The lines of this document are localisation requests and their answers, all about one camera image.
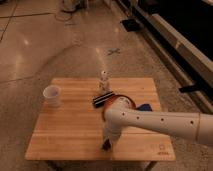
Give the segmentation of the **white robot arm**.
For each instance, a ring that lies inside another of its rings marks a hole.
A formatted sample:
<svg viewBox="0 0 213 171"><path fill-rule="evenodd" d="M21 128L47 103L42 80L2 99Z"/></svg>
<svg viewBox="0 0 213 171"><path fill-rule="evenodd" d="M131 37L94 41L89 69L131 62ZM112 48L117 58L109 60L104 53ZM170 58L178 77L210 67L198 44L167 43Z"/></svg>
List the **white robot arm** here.
<svg viewBox="0 0 213 171"><path fill-rule="evenodd" d="M136 127L191 140L213 148L213 115L131 109L124 98L106 102L105 136L118 140L124 127Z"/></svg>

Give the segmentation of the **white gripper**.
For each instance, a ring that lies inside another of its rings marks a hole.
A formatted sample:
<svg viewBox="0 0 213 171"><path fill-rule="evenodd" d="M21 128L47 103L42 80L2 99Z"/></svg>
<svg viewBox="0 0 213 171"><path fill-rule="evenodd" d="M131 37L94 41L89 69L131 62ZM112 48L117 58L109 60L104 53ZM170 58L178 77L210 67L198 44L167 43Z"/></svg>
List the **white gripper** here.
<svg viewBox="0 0 213 171"><path fill-rule="evenodd" d="M103 143L105 140L109 139L111 142L111 148L116 144L122 133L121 129L113 129L109 125L106 125L103 129Z"/></svg>

